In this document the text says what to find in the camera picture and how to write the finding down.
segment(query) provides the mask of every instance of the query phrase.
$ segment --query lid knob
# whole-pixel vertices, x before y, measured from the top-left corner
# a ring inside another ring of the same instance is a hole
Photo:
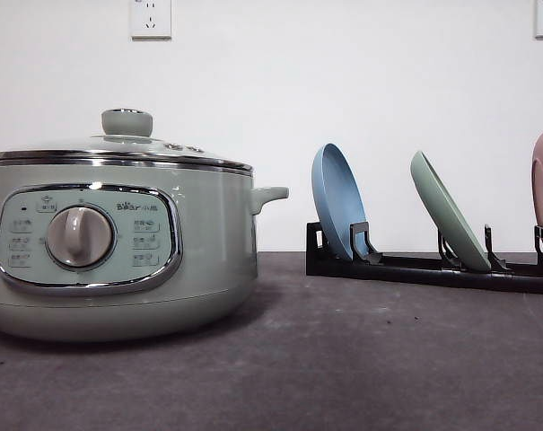
[[[150,136],[153,117],[142,110],[118,108],[103,111],[101,125],[106,135]]]

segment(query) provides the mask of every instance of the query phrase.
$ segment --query control knob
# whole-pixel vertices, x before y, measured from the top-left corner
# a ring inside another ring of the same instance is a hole
[[[109,219],[90,207],[71,207],[57,214],[48,227],[49,253],[70,268],[90,267],[102,260],[113,243]]]

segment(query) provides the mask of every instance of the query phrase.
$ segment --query glass lid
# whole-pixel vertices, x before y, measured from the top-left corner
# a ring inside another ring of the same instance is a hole
[[[153,117],[141,110],[105,110],[101,113],[101,124],[104,135],[47,142],[41,147],[0,152],[0,161],[30,159],[30,163],[33,163],[34,159],[97,158],[203,164],[252,171],[245,163],[227,160],[201,148],[152,138]]]

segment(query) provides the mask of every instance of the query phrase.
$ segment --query brand logo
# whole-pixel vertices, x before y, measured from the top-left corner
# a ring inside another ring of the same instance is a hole
[[[117,203],[119,211],[136,211],[142,209],[144,211],[157,211],[157,205],[134,205],[131,202],[119,202]]]
[[[141,205],[134,205],[131,202],[118,203],[118,210],[136,211],[141,208]]]

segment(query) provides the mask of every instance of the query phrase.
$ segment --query dish rack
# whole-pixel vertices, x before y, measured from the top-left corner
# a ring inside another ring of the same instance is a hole
[[[440,258],[391,256],[377,251],[369,238],[369,223],[349,227],[353,260],[338,258],[329,248],[319,222],[307,224],[306,268],[308,276],[346,277],[434,286],[463,287],[500,292],[543,295],[543,227],[534,227],[537,263],[510,263],[493,253],[492,230],[485,225],[485,243],[489,272],[468,269],[438,232]],[[361,256],[357,241],[364,241],[368,254]]]

